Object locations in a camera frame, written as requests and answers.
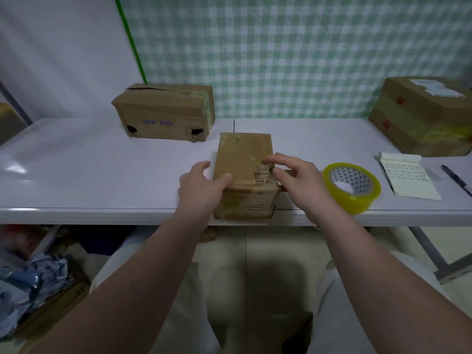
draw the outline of notepad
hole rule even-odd
[[[420,165],[420,155],[380,153],[379,161],[396,196],[442,200]]]

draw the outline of person's left hand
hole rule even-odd
[[[192,166],[189,173],[180,177],[179,205],[177,210],[193,220],[205,220],[208,223],[209,215],[215,210],[223,196],[223,190],[233,180],[233,175],[224,174],[216,180],[208,180],[204,169],[210,165],[209,161],[202,161]]]

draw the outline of floor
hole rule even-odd
[[[472,228],[423,228],[449,261],[472,251]],[[371,234],[389,250],[436,268],[406,227],[375,227]],[[69,248],[93,279],[107,256]],[[278,354],[281,344],[310,316],[316,280],[330,259],[312,227],[220,227],[215,241],[199,244],[193,257],[205,287],[209,321],[224,354]],[[451,300],[472,317],[472,273],[444,285]],[[2,343],[1,351],[19,346]]]

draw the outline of yellow tape roll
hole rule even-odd
[[[354,164],[328,165],[323,171],[323,179],[331,196],[351,215],[366,211],[381,193],[377,178],[363,167]],[[340,189],[336,182],[350,185],[354,192]]]

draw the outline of table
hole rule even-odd
[[[274,151],[319,169],[334,162],[368,169],[382,193],[357,216],[363,226],[472,226],[472,198],[440,169],[472,184],[470,157],[422,160],[443,201],[394,196],[374,156],[398,150],[363,119],[217,119],[197,143],[129,138],[116,118],[42,119],[0,147],[0,223],[158,225],[177,206],[179,176],[196,161],[214,161],[220,133],[232,131],[270,133]],[[310,225],[286,193],[268,224]]]

